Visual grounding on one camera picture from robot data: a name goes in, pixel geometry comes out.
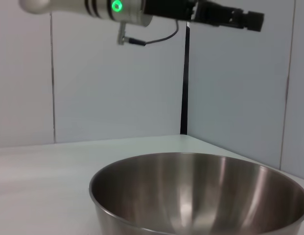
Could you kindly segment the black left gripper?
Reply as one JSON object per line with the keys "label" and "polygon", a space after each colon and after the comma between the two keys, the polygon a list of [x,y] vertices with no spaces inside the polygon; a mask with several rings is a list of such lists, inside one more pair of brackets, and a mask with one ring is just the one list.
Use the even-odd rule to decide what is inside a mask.
{"label": "black left gripper", "polygon": [[227,7],[209,0],[146,0],[143,13],[151,16],[261,32],[264,14]]}

